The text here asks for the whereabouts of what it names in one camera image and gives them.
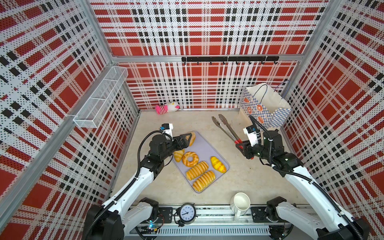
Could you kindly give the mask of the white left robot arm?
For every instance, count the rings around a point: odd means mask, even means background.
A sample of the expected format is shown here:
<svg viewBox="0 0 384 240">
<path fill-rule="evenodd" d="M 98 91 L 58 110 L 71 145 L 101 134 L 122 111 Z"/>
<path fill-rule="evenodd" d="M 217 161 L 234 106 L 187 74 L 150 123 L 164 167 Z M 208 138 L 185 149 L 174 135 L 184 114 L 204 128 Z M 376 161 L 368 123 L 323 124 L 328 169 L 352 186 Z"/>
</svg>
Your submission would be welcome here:
<svg viewBox="0 0 384 240">
<path fill-rule="evenodd" d="M 162 171 L 165 159 L 189 147 L 193 135 L 187 133 L 172 137 L 165 131 L 156 130 L 146 137 L 152 139 L 150 150 L 144 158 L 137 157 L 135 175 L 109 200 L 88 210 L 83 240 L 122 240 L 140 223 L 158 216 L 157 201 L 144 198 L 136 206 L 133 203 Z"/>
</svg>

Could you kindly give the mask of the steel tongs red handles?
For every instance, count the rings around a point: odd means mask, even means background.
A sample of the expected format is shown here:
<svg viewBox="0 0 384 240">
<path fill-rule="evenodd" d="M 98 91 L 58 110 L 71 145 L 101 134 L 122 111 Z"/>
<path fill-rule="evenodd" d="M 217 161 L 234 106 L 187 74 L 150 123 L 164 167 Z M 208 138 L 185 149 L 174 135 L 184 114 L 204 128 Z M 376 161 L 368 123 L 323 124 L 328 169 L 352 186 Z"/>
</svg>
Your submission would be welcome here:
<svg viewBox="0 0 384 240">
<path fill-rule="evenodd" d="M 235 144 L 242 143 L 242 140 L 236 134 L 235 130 L 232 128 L 232 126 L 230 125 L 226 117 L 223 116 L 222 114 L 219 114 L 219 119 L 220 121 L 218 121 L 214 116 L 212 116 L 213 123 L 219 129 L 221 129 Z"/>
</svg>

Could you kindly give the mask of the yellow fake bread loaf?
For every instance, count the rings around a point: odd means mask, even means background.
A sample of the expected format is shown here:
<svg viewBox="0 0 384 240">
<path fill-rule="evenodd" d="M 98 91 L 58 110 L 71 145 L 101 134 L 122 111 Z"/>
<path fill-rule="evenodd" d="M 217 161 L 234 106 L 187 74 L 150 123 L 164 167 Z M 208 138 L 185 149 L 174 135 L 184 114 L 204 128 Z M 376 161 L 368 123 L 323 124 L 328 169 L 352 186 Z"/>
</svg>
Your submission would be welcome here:
<svg viewBox="0 0 384 240">
<path fill-rule="evenodd" d="M 216 171 L 222 174 L 227 172 L 226 166 L 217 157 L 211 157 L 211 164 Z"/>
</svg>

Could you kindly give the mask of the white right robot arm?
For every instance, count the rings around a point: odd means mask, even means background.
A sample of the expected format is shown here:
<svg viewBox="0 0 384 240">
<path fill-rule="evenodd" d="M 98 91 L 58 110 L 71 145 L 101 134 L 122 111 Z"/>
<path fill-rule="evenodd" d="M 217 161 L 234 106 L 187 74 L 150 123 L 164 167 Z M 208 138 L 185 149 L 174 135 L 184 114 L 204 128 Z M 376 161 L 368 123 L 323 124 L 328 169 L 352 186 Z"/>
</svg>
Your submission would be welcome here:
<svg viewBox="0 0 384 240">
<path fill-rule="evenodd" d="M 341 207 L 296 155 L 284 151 L 279 131 L 269 131 L 253 116 L 249 118 L 252 125 L 245 129 L 248 140 L 237 143 L 237 149 L 247 159 L 258 157 L 260 161 L 266 160 L 266 166 L 290 182 L 318 215 L 314 218 L 284 198 L 276 197 L 267 202 L 270 220 L 285 220 L 314 240 L 368 239 L 370 225 Z"/>
</svg>

